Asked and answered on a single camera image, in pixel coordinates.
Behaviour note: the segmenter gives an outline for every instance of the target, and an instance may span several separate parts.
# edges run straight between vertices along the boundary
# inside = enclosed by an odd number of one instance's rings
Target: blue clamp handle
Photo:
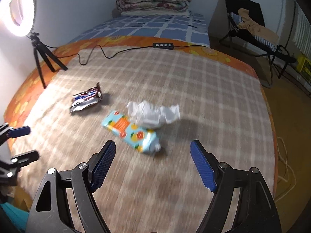
[[[29,126],[23,126],[20,128],[10,129],[8,132],[8,137],[10,138],[22,137],[25,135],[29,135],[30,132],[31,129]]]
[[[116,144],[112,141],[93,170],[92,180],[90,183],[92,192],[95,192],[96,189],[102,186],[115,155]]]
[[[205,187],[209,188],[213,193],[217,190],[215,182],[215,172],[211,167],[207,158],[203,155],[204,147],[198,140],[194,140],[190,144],[190,154],[194,161],[194,164],[200,174]]]

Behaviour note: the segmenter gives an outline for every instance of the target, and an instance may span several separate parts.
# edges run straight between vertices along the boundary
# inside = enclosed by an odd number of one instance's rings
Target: tripod
[[[39,33],[36,32],[30,32],[29,33],[29,38],[31,39],[31,44],[34,48],[34,56],[35,56],[35,61],[36,61],[36,66],[38,69],[38,73],[43,85],[43,88],[46,88],[46,84],[43,78],[43,74],[42,74],[42,70],[41,70],[41,66],[39,63],[39,59],[38,59],[38,53],[41,55],[41,57],[43,58],[43,60],[45,61],[45,63],[47,64],[47,66],[49,67],[49,69],[54,73],[55,69],[52,66],[51,62],[49,61],[48,57],[49,56],[57,65],[59,65],[64,71],[68,70],[68,68],[58,59],[58,57],[56,57],[47,47],[44,43],[42,43],[40,41],[40,39],[38,38]]]

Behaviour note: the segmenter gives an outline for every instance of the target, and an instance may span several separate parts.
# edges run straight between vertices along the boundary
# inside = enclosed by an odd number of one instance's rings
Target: teal cloth
[[[28,212],[15,208],[7,202],[1,204],[1,207],[18,230],[26,231]]]

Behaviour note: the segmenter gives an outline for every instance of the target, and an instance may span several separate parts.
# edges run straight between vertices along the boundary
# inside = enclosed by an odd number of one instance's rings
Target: orange bedsheet
[[[110,46],[151,46],[154,42],[162,42],[162,43],[173,43],[175,46],[186,46],[191,45],[192,43],[186,43],[183,41],[177,41],[172,39],[165,39],[165,38],[156,38],[156,37],[139,37],[139,36],[115,36],[115,37],[102,37],[102,38],[95,38],[90,40],[80,40],[75,43],[67,44],[64,46],[59,47],[55,54],[58,57],[69,56],[71,54],[78,53],[82,49],[86,48],[93,48],[96,45],[110,47]],[[228,56],[222,52],[215,51],[214,49],[208,47],[200,47],[200,46],[193,46],[193,47],[186,47],[176,49],[179,51],[184,51],[186,53],[191,53],[194,55],[200,55],[203,57],[207,57],[212,60],[217,60],[221,63],[229,65],[235,69],[243,71],[250,76],[258,78],[254,69],[250,67],[248,64]],[[64,65],[67,65],[71,59],[75,56],[63,58],[61,61]],[[57,66],[53,61],[51,61],[54,68],[57,70],[55,73],[51,72],[51,70],[47,67],[45,62],[41,62],[41,68],[44,75],[44,79],[46,85],[49,84],[53,76],[57,74],[60,67]],[[14,97],[12,98],[11,102],[9,103],[5,113],[4,113],[4,120],[9,123],[10,126],[19,127],[24,124],[27,116],[29,115],[32,107],[36,103],[37,99],[39,98],[40,94],[43,92],[43,87],[38,75],[37,69],[35,69],[24,81],[18,91],[15,93]],[[270,111],[270,107],[268,105],[266,96],[264,91],[262,90],[263,98],[267,105],[267,110],[269,113],[272,131],[273,131],[273,139],[274,139],[274,149],[275,149],[275,184],[273,188],[273,193],[275,193],[276,189],[276,176],[277,176],[277,144],[276,144],[276,132],[275,127]],[[15,139],[8,140],[9,147],[13,145]]]

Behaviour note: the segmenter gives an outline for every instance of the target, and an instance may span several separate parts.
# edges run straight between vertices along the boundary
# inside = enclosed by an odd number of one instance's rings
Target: folding chair
[[[272,65],[274,59],[277,57],[285,62],[286,67],[288,63],[295,63],[296,59],[294,57],[291,57],[289,55],[289,52],[282,46],[282,45],[277,45],[276,50],[273,51],[271,48],[266,46],[265,44],[259,42],[255,37],[246,29],[239,29],[233,18],[230,16],[230,13],[233,12],[234,14],[238,15],[238,10],[240,8],[244,8],[249,10],[249,16],[253,21],[258,23],[259,25],[265,26],[265,21],[263,19],[262,11],[260,8],[259,3],[255,3],[251,0],[225,0],[226,2],[226,8],[227,8],[227,15],[228,15],[228,26],[229,26],[229,32],[227,35],[225,35],[222,39],[219,40],[219,43],[221,45],[227,46],[234,48],[240,52],[243,52],[247,55],[255,56],[255,57],[262,57],[262,56],[268,56],[269,60],[269,66],[270,66],[270,75],[271,75],[271,83],[262,83],[262,86],[266,88],[271,88],[273,84],[273,72],[272,72]],[[223,41],[229,37],[230,38],[230,45],[223,44]],[[261,55],[253,55],[248,52],[245,52],[241,49],[235,48],[232,46],[232,38],[233,37],[239,37],[240,39],[260,48],[261,50],[265,51],[265,54]]]

